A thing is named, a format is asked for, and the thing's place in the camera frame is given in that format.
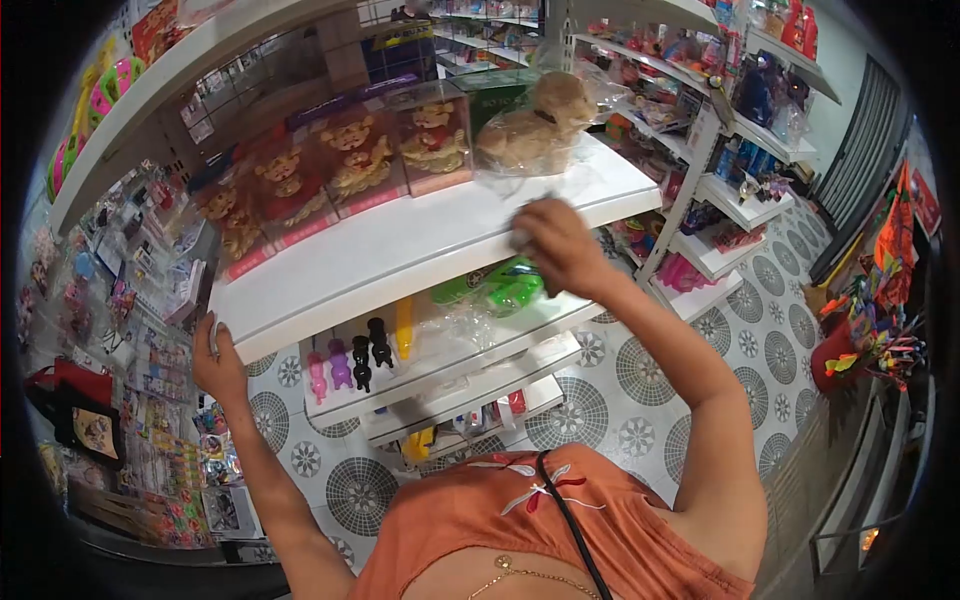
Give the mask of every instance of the store aisle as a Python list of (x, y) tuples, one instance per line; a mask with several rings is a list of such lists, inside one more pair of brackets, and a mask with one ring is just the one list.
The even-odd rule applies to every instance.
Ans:
[[(774, 472), (819, 397), (809, 362), (821, 333), (802, 286), (829, 243), (823, 222), (805, 204), (787, 209), (767, 232), (764, 251), (738, 266), (744, 285), (693, 323), (747, 391), (761, 477)], [(657, 363), (609, 313), (577, 327), (575, 335), (583, 346), (581, 358), (557, 373), (565, 404), (513, 434), (484, 440), (420, 472), (474, 454), (581, 442), (672, 503), (683, 472), (689, 409)], [(258, 426), (321, 528), (359, 572), (396, 489), (420, 475), (403, 472), (398, 454), (370, 447), (356, 419), (323, 429), (309, 423), (296, 347), (256, 361), (248, 374)], [(267, 543), (251, 543), (240, 554), (250, 562), (276, 560)]]

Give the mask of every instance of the green box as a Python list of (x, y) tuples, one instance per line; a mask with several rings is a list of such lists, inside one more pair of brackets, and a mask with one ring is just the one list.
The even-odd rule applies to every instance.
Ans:
[(532, 86), (540, 74), (532, 69), (510, 69), (468, 73), (448, 78), (466, 92), (470, 102), (470, 133), (473, 137), (500, 111), (519, 108), (517, 97)]

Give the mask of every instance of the red bag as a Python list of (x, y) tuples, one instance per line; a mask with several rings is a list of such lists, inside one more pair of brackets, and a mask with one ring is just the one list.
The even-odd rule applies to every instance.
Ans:
[(53, 367), (44, 367), (23, 381), (24, 387), (52, 382), (56, 390), (66, 381), (84, 396), (104, 406), (113, 398), (113, 376), (75, 365), (62, 358), (54, 359)]

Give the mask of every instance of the black shoulder strap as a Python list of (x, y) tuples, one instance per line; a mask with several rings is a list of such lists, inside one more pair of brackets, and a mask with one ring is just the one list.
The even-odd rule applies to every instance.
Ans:
[(597, 591), (600, 592), (600, 597), (603, 598), (603, 600), (613, 600), (610, 589), (607, 588), (607, 583), (603, 580), (603, 577), (600, 576), (600, 571), (597, 569), (596, 563), (593, 562), (593, 557), (590, 556), (590, 549), (587, 548), (584, 536), (580, 533), (580, 526), (577, 525), (577, 521), (573, 518), (570, 508), (566, 506), (566, 501), (560, 496), (560, 493), (557, 492), (557, 488), (553, 485), (553, 480), (550, 479), (550, 475), (547, 474), (546, 468), (543, 466), (543, 457), (546, 456), (546, 453), (549, 451), (550, 450), (544, 450), (537, 457), (537, 472), (540, 474), (540, 477), (543, 478), (543, 485), (547, 491), (550, 492), (553, 499), (557, 501), (560, 512), (564, 514), (566, 524), (570, 526), (570, 533), (573, 534), (573, 538), (577, 541), (577, 549), (580, 550), (580, 556), (584, 559), (584, 564), (587, 566), (590, 577), (593, 578), (593, 583), (597, 586)]

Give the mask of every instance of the orange top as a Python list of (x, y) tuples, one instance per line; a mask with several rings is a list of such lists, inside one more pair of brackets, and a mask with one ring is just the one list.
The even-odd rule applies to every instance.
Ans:
[[(438, 559), (472, 546), (529, 552), (584, 568), (537, 452), (469, 459), (396, 494), (352, 598), (399, 598)], [(754, 585), (702, 555), (651, 506), (669, 509), (630, 473), (582, 444), (544, 467), (577, 519), (600, 574), (625, 598), (746, 598)]]

